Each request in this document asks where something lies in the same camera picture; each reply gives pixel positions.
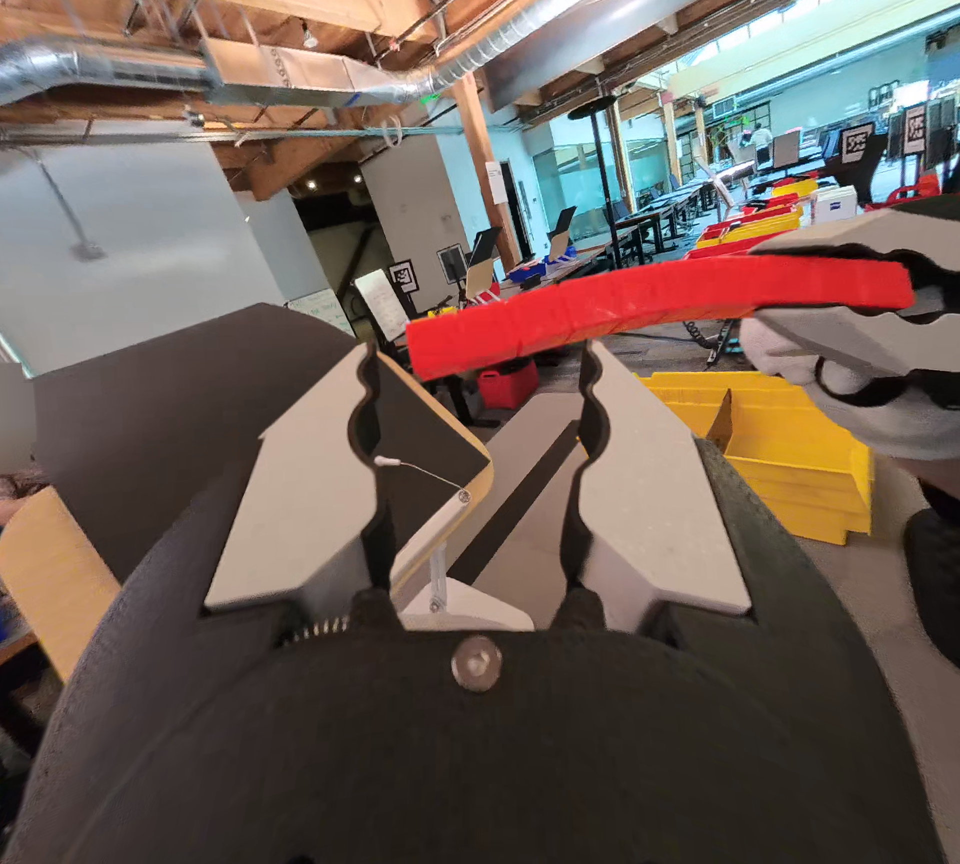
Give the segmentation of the whiteboard with green writing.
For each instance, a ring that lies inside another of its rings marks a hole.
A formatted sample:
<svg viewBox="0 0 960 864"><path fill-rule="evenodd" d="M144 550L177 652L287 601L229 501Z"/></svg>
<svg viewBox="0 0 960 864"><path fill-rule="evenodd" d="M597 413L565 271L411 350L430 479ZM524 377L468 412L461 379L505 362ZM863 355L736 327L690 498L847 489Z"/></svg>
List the whiteboard with green writing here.
<svg viewBox="0 0 960 864"><path fill-rule="evenodd" d="M411 318L389 274L382 269L372 270L356 276L353 285L383 340L394 344L402 339Z"/></svg>
<svg viewBox="0 0 960 864"><path fill-rule="evenodd" d="M352 338L356 337L340 299L330 287L287 301L285 306L296 313L321 320Z"/></svg>

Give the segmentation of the black honeycomb pad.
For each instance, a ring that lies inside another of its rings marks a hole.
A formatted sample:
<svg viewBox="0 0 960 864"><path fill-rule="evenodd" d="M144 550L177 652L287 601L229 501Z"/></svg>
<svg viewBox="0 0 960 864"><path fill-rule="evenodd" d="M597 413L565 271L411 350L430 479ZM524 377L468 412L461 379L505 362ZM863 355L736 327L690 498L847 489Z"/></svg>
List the black honeycomb pad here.
<svg viewBox="0 0 960 864"><path fill-rule="evenodd" d="M904 528L908 582L919 623L934 648L959 667L959 531L932 509Z"/></svg>

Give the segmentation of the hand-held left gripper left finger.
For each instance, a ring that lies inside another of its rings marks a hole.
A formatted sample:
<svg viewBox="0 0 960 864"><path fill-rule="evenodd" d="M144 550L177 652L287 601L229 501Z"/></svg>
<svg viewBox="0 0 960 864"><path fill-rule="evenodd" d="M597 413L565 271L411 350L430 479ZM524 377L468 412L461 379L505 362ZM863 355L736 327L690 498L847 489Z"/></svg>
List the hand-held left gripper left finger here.
<svg viewBox="0 0 960 864"><path fill-rule="evenodd" d="M354 346L259 438L204 606L288 601L344 614L370 586L363 535L382 514L373 449L378 353Z"/></svg>

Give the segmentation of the grey wall conduit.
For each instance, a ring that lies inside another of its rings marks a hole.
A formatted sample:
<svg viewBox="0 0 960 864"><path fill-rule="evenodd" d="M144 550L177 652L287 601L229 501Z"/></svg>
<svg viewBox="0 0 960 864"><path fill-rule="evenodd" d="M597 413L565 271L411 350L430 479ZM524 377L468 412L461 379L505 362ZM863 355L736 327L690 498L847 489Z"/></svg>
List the grey wall conduit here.
<svg viewBox="0 0 960 864"><path fill-rule="evenodd" d="M77 216L75 210L69 203L61 186L57 183L54 175L39 154L34 154L31 158L42 175L46 185L49 187L56 204L62 212L67 225L74 236L74 243L70 247L70 254L80 262L94 262L106 258L106 252L102 246L97 245L91 240L83 223Z"/></svg>

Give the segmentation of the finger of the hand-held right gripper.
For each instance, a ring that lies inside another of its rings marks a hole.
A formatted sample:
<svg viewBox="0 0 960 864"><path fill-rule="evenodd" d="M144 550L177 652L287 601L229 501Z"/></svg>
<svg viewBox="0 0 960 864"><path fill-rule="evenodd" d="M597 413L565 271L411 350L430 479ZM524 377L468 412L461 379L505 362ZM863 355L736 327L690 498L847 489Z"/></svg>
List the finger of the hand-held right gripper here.
<svg viewBox="0 0 960 864"><path fill-rule="evenodd" d="M909 272L914 289L959 291L959 199L919 198L846 220L816 222L774 236L753 257L812 257L892 261Z"/></svg>
<svg viewBox="0 0 960 864"><path fill-rule="evenodd" d="M940 290L920 290L902 310L867 315L847 306L776 307L753 319L796 353L815 354L871 378L958 374L959 315Z"/></svg>

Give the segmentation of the background book stand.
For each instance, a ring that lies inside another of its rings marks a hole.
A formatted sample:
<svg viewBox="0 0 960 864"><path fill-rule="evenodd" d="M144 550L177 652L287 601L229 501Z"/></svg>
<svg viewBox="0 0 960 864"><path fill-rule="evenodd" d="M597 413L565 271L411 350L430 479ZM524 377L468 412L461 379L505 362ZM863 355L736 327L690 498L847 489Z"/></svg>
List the background book stand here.
<svg viewBox="0 0 960 864"><path fill-rule="evenodd" d="M489 227L476 235L473 248L466 262L464 299L473 302L492 291L496 279L496 262L499 257L498 238L501 228Z"/></svg>
<svg viewBox="0 0 960 864"><path fill-rule="evenodd" d="M576 205L571 205L560 211L555 228L549 233L549 249L546 262L559 262L568 253L570 241L570 226L576 214Z"/></svg>

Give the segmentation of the red linked cube strip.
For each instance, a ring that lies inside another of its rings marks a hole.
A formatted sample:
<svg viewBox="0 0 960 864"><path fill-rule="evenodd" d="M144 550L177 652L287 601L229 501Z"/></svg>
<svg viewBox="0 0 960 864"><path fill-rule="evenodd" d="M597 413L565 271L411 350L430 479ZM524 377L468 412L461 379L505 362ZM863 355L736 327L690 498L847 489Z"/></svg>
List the red linked cube strip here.
<svg viewBox="0 0 960 864"><path fill-rule="evenodd" d="M768 306L899 311L915 303L900 263L725 255L615 270L521 292L406 329L423 381L484 369L623 330L740 319Z"/></svg>

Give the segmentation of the background work table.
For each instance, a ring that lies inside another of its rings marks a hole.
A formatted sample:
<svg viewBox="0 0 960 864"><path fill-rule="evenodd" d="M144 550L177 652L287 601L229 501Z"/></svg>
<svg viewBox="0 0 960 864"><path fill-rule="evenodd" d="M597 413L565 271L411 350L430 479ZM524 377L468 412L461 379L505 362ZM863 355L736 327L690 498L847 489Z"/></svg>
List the background work table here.
<svg viewBox="0 0 960 864"><path fill-rule="evenodd" d="M546 276L535 279L534 284L529 287L508 280L495 281L490 292L482 294L474 301L462 299L450 303L459 306L459 312L442 317L507 308L506 315L518 326L563 322L569 310L565 295L568 285L604 274L612 267L603 248L594 249L590 253L577 256L576 259L547 265Z"/></svg>

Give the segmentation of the person's right hand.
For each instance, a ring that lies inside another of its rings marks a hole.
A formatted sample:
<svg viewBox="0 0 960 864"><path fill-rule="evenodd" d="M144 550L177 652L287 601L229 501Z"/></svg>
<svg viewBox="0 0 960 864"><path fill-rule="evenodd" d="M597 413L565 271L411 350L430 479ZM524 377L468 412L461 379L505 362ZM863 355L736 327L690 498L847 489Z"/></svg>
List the person's right hand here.
<svg viewBox="0 0 960 864"><path fill-rule="evenodd" d="M958 459L958 410L939 407L906 379L872 377L807 352L756 318L741 323L739 341L758 371L799 387L872 450L903 461Z"/></svg>

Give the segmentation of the row of red yellow bins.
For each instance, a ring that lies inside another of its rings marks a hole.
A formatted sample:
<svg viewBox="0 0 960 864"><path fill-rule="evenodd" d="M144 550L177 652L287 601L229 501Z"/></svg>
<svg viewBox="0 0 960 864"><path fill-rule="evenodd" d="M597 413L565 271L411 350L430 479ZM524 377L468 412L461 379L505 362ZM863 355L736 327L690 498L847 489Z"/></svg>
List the row of red yellow bins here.
<svg viewBox="0 0 960 864"><path fill-rule="evenodd" d="M786 178L768 195L749 200L725 221L707 227L684 259L744 254L774 236L798 230L804 207L818 188L814 175Z"/></svg>

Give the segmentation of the wooden post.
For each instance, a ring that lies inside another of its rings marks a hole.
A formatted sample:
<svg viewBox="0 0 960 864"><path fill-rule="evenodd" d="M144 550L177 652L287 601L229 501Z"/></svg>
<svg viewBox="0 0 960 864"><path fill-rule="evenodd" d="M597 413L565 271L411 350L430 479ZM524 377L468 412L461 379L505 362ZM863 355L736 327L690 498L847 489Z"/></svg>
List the wooden post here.
<svg viewBox="0 0 960 864"><path fill-rule="evenodd" d="M495 205L492 201L485 163L499 161L496 160L491 133L488 129L487 118L474 73L467 73L460 78L453 85L452 93L486 212L486 221L491 228L501 229L501 235L498 238L498 252L504 271L508 273L521 262L520 247L509 203Z"/></svg>

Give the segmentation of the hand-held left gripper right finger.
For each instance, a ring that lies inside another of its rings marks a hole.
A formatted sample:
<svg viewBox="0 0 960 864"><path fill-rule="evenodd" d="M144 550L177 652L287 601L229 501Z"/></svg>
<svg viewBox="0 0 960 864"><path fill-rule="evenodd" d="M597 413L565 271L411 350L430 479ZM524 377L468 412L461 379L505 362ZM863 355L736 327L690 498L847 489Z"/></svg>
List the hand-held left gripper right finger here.
<svg viewBox="0 0 960 864"><path fill-rule="evenodd" d="M600 341L584 347L580 393L567 584L594 593L617 632L640 632L668 604L745 616L752 601L694 432Z"/></svg>

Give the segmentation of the black pole stand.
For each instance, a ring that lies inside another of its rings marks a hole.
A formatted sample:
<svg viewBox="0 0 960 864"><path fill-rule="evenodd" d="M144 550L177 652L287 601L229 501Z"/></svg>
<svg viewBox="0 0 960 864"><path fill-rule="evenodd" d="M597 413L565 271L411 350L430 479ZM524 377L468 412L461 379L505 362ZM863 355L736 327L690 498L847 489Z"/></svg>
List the black pole stand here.
<svg viewBox="0 0 960 864"><path fill-rule="evenodd" d="M584 102L567 114L567 119L572 122L588 120L592 132L594 152L596 156L598 173L601 179L601 188L603 192L603 215L610 238L609 247L613 255L614 270L621 270L625 267L620 248L620 228L618 220L615 218L614 204L612 201L611 188L607 175L606 162L603 153L603 143L599 129L598 114L605 114L617 102L617 97L613 93L603 93L598 98Z"/></svg>

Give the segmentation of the white box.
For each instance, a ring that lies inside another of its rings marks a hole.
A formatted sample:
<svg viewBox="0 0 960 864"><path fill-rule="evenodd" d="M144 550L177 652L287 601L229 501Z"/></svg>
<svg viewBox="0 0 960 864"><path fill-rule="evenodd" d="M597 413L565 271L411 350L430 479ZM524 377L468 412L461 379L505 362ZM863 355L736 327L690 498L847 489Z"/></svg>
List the white box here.
<svg viewBox="0 0 960 864"><path fill-rule="evenodd" d="M810 224L844 221L858 215L858 191L852 185L829 185L810 196Z"/></svg>

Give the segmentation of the long silver duct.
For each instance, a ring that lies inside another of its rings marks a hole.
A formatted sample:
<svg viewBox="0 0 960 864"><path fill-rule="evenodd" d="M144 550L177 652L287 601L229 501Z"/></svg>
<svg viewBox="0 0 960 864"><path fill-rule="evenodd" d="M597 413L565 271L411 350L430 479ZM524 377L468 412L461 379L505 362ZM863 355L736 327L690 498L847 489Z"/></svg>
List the long silver duct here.
<svg viewBox="0 0 960 864"><path fill-rule="evenodd" d="M391 80L375 66L340 54L210 38L198 53L48 36L1 50L1 103L60 88L94 87L193 93L234 106L343 109L416 100L416 81Z"/></svg>

